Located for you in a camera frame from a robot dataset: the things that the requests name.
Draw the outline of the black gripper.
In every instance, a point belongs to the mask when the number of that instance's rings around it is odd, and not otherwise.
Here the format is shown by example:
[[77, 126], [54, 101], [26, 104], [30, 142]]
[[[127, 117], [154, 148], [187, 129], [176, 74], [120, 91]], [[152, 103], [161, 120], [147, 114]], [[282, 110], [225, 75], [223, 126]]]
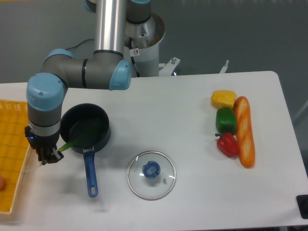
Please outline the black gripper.
[[42, 165], [57, 163], [64, 158], [61, 151], [57, 150], [60, 131], [50, 136], [39, 136], [31, 131], [30, 126], [25, 127], [25, 137], [30, 146], [38, 155], [38, 160]]

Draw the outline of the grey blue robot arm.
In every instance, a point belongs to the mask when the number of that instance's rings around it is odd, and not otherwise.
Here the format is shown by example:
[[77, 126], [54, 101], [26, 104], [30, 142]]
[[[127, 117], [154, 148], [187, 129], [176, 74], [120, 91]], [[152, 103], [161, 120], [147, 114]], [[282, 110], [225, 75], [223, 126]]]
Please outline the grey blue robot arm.
[[45, 59], [41, 71], [27, 83], [25, 135], [44, 165], [63, 157], [56, 144], [67, 89], [128, 89], [132, 71], [124, 59], [125, 26], [151, 18], [148, 0], [86, 0], [83, 4], [97, 16], [93, 58], [76, 59], [68, 50], [55, 49]]

